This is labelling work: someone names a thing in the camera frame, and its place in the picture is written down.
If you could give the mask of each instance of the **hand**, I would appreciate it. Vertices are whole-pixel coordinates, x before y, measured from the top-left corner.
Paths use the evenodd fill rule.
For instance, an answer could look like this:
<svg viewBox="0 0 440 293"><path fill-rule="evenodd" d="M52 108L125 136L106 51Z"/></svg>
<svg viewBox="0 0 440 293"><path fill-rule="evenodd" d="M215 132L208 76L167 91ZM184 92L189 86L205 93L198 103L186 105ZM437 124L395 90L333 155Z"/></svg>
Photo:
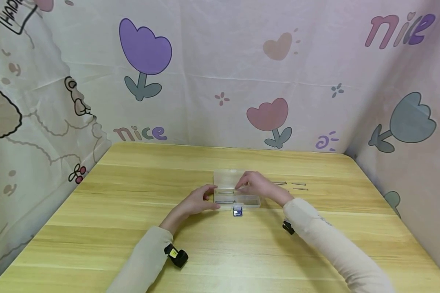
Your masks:
<svg viewBox="0 0 440 293"><path fill-rule="evenodd" d="M202 187L194 189L188 197L183 199L176 208L180 209L184 214L195 215L204 210L218 210L220 204L208 201L213 190L217 188L216 185L206 184Z"/></svg>
<svg viewBox="0 0 440 293"><path fill-rule="evenodd" d="M220 204L208 201L215 188L217 188L216 185L207 184L193 190L188 197L171 210L159 227L174 235L180 223L190 215L201 213L204 210L219 209Z"/></svg>
<svg viewBox="0 0 440 293"><path fill-rule="evenodd" d="M294 199L290 192L273 184L259 172L246 171L235 186L235 189L239 188L241 188L240 191L244 194L254 194L270 198L281 207Z"/></svg>

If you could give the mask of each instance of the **white long sleeve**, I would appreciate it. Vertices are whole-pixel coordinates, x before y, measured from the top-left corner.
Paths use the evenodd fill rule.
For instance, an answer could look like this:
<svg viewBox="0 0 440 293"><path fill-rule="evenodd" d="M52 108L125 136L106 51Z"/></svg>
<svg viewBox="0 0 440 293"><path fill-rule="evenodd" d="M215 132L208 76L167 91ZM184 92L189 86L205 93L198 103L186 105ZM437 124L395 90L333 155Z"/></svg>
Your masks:
<svg viewBox="0 0 440 293"><path fill-rule="evenodd" d="M169 231L150 228L134 247L106 293L145 293L165 265L165 247L172 242L173 235Z"/></svg>
<svg viewBox="0 0 440 293"><path fill-rule="evenodd" d="M284 206L295 232L315 247L344 277L352 293L393 293L389 278L352 241L335 229L307 201L295 198Z"/></svg>

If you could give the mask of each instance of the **person's right hand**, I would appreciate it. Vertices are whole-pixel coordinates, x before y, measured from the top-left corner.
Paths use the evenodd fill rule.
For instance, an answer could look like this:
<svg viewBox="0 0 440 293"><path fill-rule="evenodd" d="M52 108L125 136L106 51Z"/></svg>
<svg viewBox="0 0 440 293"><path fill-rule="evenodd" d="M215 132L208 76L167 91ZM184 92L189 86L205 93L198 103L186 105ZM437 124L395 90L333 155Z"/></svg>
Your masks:
<svg viewBox="0 0 440 293"><path fill-rule="evenodd" d="M270 198L281 207L294 199L290 192L270 182L269 179L259 172L246 171L238 183L236 183L235 189L239 188L241 188L241 193L243 194L253 194Z"/></svg>

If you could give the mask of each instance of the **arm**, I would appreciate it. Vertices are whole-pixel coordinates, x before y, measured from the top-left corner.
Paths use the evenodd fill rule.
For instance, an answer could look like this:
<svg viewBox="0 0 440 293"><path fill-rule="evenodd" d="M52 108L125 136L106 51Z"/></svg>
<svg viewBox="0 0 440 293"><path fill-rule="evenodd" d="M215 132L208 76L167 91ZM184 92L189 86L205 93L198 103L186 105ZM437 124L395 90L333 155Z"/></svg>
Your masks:
<svg viewBox="0 0 440 293"><path fill-rule="evenodd" d="M160 227L150 228L135 246L131 256L106 293L142 293L156 280L165 265L164 248L173 235Z"/></svg>
<svg viewBox="0 0 440 293"><path fill-rule="evenodd" d="M391 283L378 267L352 241L341 234L318 211L301 198L264 178L258 172L245 172L236 188L270 198L284 208L285 216L295 232L315 247L344 277L352 293L392 293Z"/></svg>
<svg viewBox="0 0 440 293"><path fill-rule="evenodd" d="M144 293L158 277L165 265L165 247L173 242L181 222L189 215L204 210L216 210L220 206L208 202L215 185L205 185L189 194L179 203L159 227L150 228L135 246L131 256L113 280L106 293Z"/></svg>

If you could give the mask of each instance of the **person's left hand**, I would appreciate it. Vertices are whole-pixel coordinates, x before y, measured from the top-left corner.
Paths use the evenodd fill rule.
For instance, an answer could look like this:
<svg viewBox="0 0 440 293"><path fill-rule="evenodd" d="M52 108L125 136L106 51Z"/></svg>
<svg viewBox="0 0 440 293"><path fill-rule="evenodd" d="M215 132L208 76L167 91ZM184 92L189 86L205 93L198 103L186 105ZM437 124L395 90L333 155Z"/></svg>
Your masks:
<svg viewBox="0 0 440 293"><path fill-rule="evenodd" d="M204 210L218 210L220 204L208 201L213 190L217 188L213 184L205 184L202 187L194 189L183 201L176 207L186 215L195 215Z"/></svg>
<svg viewBox="0 0 440 293"><path fill-rule="evenodd" d="M204 210L218 210L220 204L208 201L215 188L217 188L216 185L206 184L193 190L188 197L171 210L159 227L174 235L180 223L190 215L201 213Z"/></svg>

